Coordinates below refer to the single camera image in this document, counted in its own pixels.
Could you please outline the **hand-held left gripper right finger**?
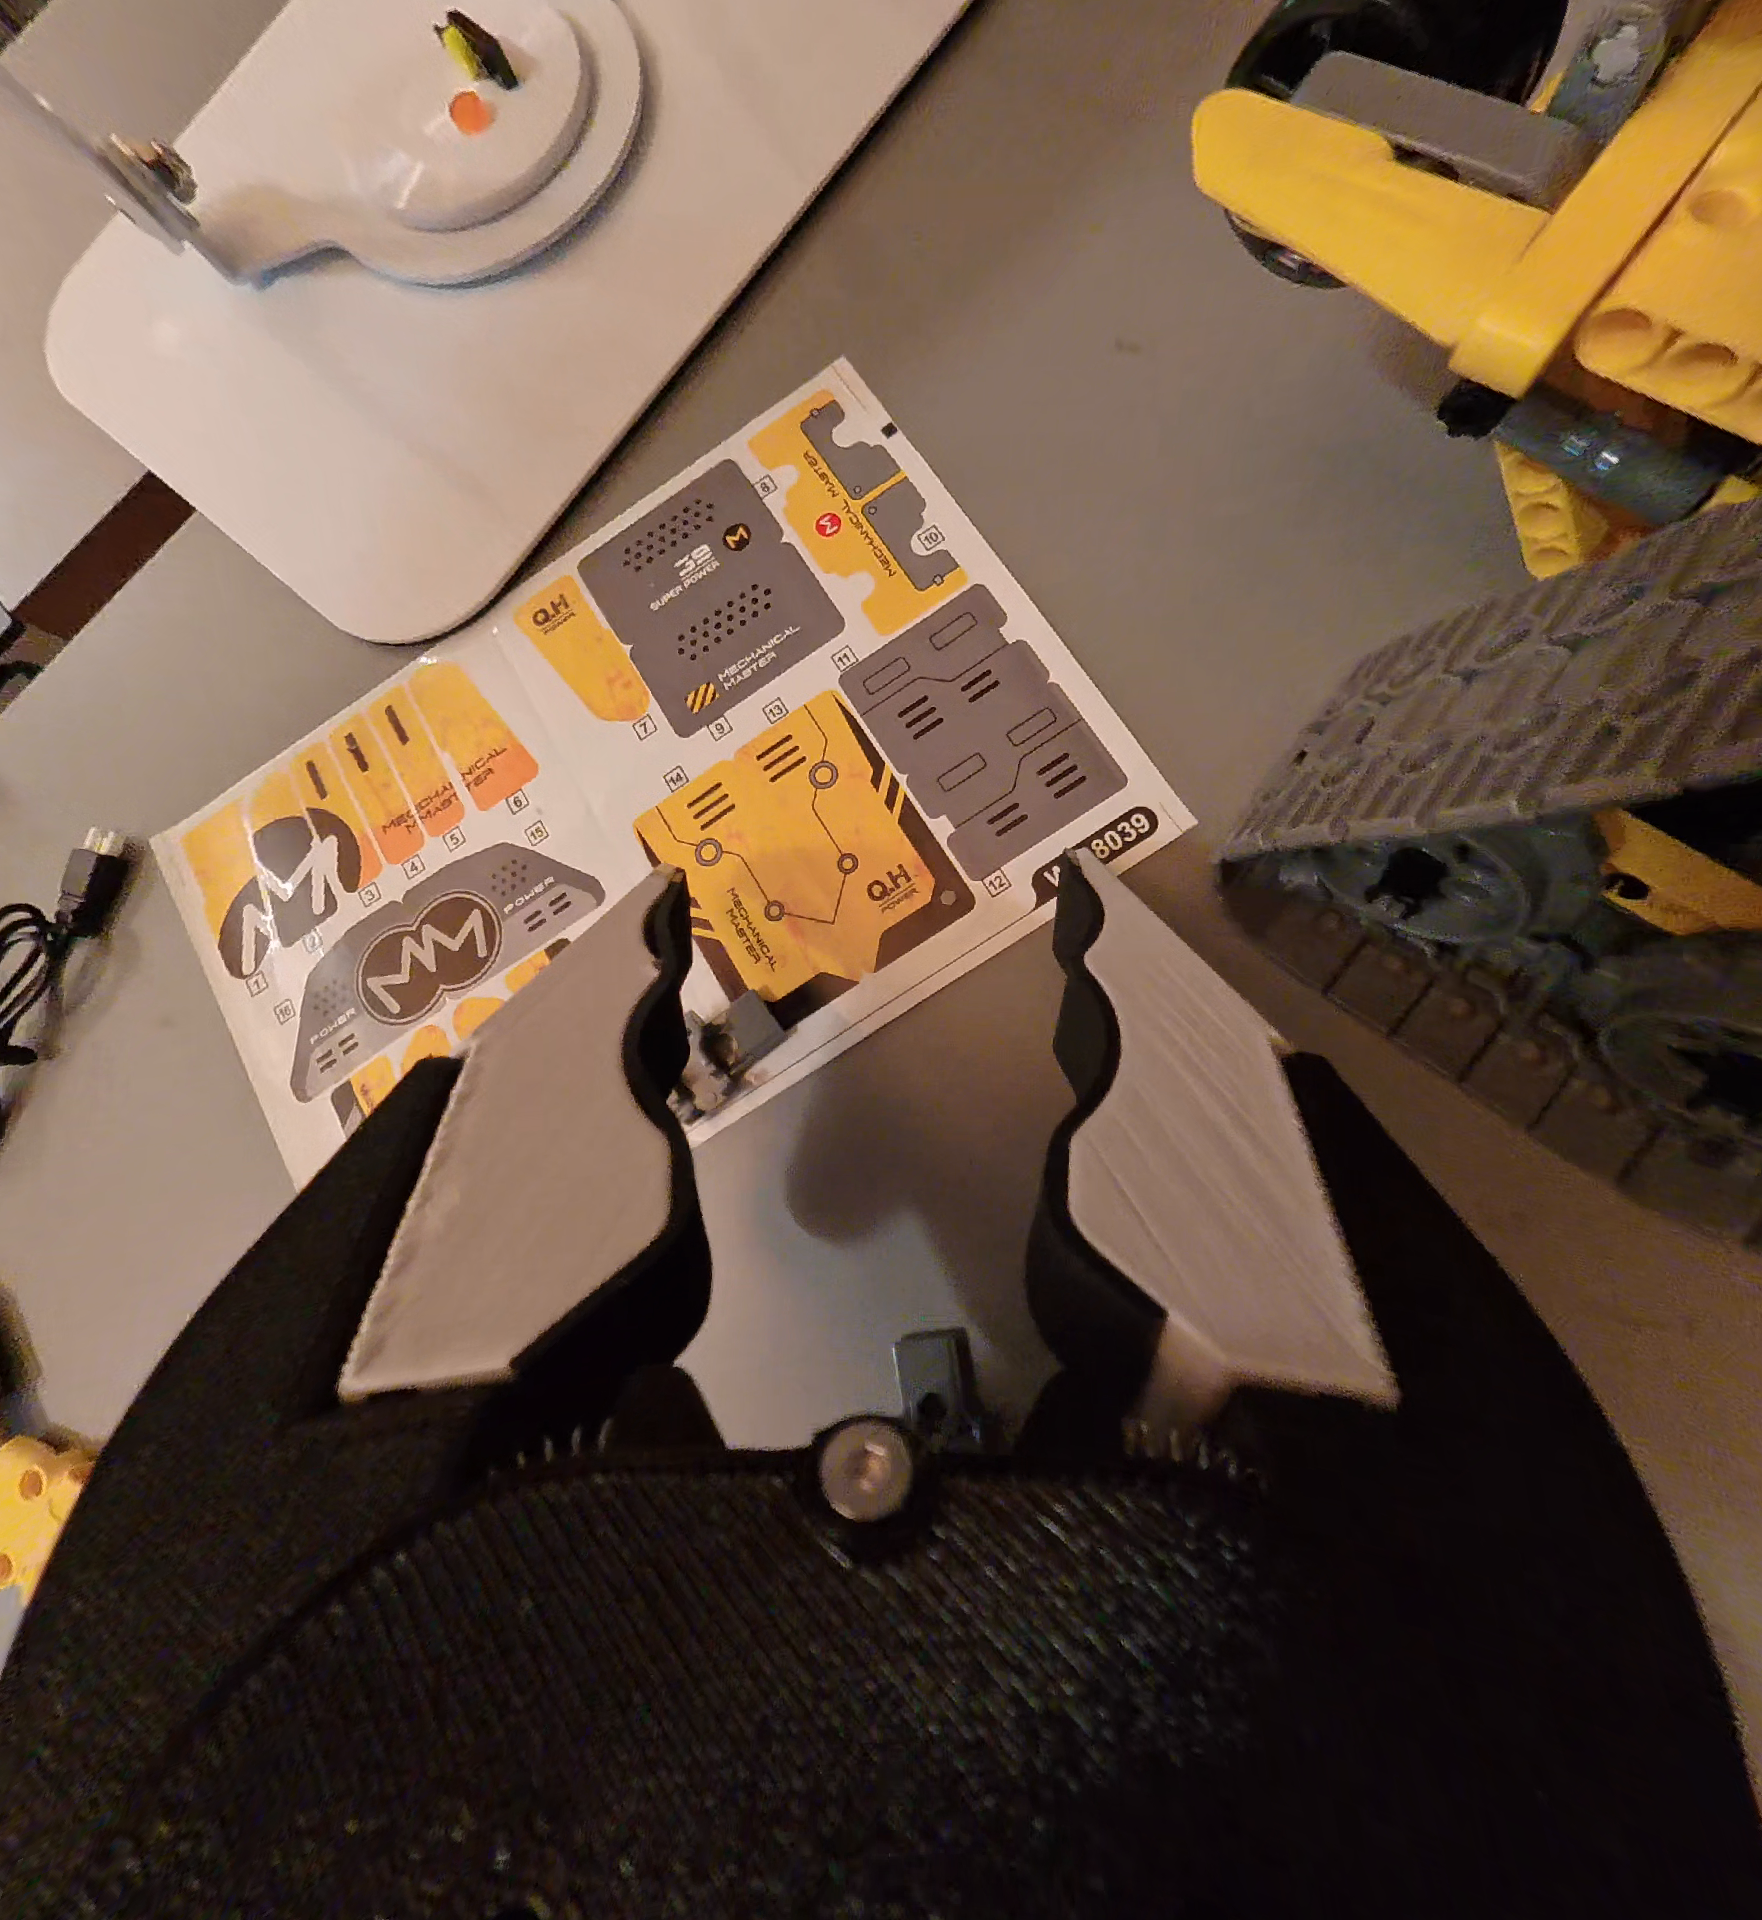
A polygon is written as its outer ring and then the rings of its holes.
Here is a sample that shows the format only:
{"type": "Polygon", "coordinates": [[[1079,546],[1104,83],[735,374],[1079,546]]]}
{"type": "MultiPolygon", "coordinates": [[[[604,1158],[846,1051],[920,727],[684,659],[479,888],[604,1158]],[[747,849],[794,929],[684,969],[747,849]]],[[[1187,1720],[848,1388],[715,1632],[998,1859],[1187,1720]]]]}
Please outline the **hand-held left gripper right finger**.
{"type": "Polygon", "coordinates": [[[1289,1047],[1101,863],[1061,868],[1055,957],[1034,1325],[1062,1375],[1127,1436],[1192,1436],[1240,1388],[1395,1408],[1289,1047]]]}

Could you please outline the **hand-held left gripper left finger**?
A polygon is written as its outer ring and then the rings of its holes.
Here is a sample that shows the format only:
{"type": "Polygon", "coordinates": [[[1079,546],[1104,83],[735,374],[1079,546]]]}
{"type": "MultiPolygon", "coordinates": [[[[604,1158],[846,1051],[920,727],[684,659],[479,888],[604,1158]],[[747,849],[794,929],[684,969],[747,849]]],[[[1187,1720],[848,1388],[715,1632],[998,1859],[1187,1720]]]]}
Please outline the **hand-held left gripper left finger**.
{"type": "Polygon", "coordinates": [[[342,1369],[342,1401],[495,1388],[612,1399],[711,1304],[693,1151],[692,897],[641,883],[520,989],[455,1091],[342,1369]]]}

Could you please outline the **small grey track link piece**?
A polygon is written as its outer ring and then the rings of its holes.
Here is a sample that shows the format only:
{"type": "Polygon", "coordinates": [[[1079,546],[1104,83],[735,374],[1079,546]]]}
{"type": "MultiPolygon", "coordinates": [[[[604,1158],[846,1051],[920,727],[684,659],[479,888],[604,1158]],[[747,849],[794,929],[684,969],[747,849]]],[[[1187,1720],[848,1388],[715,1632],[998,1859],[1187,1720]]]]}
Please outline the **small grey track link piece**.
{"type": "Polygon", "coordinates": [[[934,1453],[990,1453],[993,1420],[964,1330],[909,1331],[894,1343],[900,1417],[934,1453]]]}
{"type": "Polygon", "coordinates": [[[763,1063],[788,1036],[770,1006],[754,992],[736,996],[712,1016],[686,1010],[684,1026],[688,1063],[674,1108],[689,1131],[756,1088],[763,1063]]]}

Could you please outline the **yellow toy brick vehicle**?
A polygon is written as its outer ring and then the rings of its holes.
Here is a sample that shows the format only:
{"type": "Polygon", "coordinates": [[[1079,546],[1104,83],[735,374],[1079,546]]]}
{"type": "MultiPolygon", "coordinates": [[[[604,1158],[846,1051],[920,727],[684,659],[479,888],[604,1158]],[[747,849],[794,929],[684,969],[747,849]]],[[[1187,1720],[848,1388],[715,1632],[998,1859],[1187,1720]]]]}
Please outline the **yellow toy brick vehicle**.
{"type": "Polygon", "coordinates": [[[1529,589],[1762,486],[1762,2],[1566,11],[1276,4],[1190,132],[1264,269],[1444,350],[1529,589]]]}

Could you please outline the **yellow grey sticker sheet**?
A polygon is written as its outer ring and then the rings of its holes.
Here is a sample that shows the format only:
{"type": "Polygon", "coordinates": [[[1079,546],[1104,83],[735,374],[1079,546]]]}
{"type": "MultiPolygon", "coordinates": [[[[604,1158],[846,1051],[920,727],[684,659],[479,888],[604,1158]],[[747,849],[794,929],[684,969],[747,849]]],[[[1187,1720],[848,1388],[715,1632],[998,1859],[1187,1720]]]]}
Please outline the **yellow grey sticker sheet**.
{"type": "Polygon", "coordinates": [[[296,1185],[657,865],[791,1091],[1192,810],[848,362],[157,843],[296,1185]]]}

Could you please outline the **grey toy track strip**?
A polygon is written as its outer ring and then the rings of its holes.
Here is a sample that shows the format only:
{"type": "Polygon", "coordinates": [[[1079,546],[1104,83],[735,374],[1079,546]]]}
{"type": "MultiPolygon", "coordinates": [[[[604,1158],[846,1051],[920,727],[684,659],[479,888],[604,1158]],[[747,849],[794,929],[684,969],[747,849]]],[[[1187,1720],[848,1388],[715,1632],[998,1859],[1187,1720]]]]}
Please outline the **grey toy track strip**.
{"type": "Polygon", "coordinates": [[[1356,662],[1220,876],[1352,1018],[1762,1254],[1762,486],[1356,662]]]}

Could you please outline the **yellow toy battery box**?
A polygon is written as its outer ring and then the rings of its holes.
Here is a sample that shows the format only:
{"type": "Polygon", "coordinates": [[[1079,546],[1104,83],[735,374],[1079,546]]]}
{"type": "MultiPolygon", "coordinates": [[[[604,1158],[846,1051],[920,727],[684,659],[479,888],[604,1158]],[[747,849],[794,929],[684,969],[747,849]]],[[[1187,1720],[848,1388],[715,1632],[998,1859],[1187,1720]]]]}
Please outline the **yellow toy battery box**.
{"type": "Polygon", "coordinates": [[[100,1451],[87,1444],[37,1436],[0,1444],[0,1592],[31,1601],[97,1463],[100,1451]]]}

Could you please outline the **white book stand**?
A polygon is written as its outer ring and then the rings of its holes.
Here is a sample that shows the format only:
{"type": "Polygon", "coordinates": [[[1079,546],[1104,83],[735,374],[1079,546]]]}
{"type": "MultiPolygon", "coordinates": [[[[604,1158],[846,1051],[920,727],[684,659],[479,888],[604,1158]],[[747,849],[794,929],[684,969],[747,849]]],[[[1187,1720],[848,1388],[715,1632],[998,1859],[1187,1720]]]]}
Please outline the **white book stand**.
{"type": "Polygon", "coordinates": [[[481,611],[964,4],[554,4],[565,164],[373,265],[446,4],[46,4],[0,58],[0,601],[139,472],[327,622],[481,611]]]}

